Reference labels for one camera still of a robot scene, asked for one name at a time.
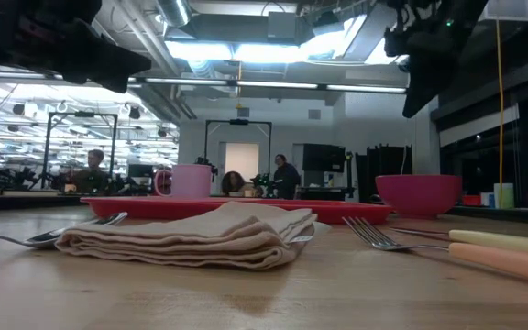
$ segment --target pink bowl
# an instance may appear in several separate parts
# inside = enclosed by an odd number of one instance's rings
[[[404,217],[435,218],[456,204],[462,178],[452,175],[387,175],[376,178],[382,202]]]

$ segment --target woman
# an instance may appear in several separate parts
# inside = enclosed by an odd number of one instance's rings
[[[225,196],[229,196],[230,193],[241,193],[243,196],[244,191],[252,189],[253,185],[246,183],[242,175],[236,171],[229,171],[221,180],[221,191]]]
[[[294,199],[297,185],[301,184],[301,176],[297,169],[286,161],[284,155],[276,155],[274,162],[278,166],[274,172],[274,184],[281,199]]]

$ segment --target person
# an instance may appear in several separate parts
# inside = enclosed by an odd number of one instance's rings
[[[225,196],[229,196],[230,193],[241,193],[243,196],[246,190],[253,190],[253,188],[253,184],[246,183],[242,175],[236,171],[229,171],[221,180],[221,192]]]
[[[88,169],[81,170],[74,175],[74,184],[79,193],[95,193],[107,188],[108,176],[99,165],[103,161],[105,154],[102,150],[94,149],[87,154]]]
[[[301,184],[301,176],[297,169],[286,161],[284,155],[276,155],[274,163],[278,168],[274,172],[274,184],[281,199],[294,199],[296,186]]]

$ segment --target skylight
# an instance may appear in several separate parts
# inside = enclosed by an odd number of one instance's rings
[[[166,41],[174,58],[187,61],[240,60],[255,63],[294,63],[297,61],[332,59],[342,56],[362,28],[366,16],[344,22],[344,30],[325,33],[298,46],[241,44],[235,54],[225,43],[193,43]]]

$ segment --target folded napkin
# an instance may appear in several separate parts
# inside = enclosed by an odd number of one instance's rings
[[[160,265],[224,265],[264,270],[291,262],[311,236],[311,209],[229,202],[206,214],[146,225],[77,225],[56,242],[62,252]]]

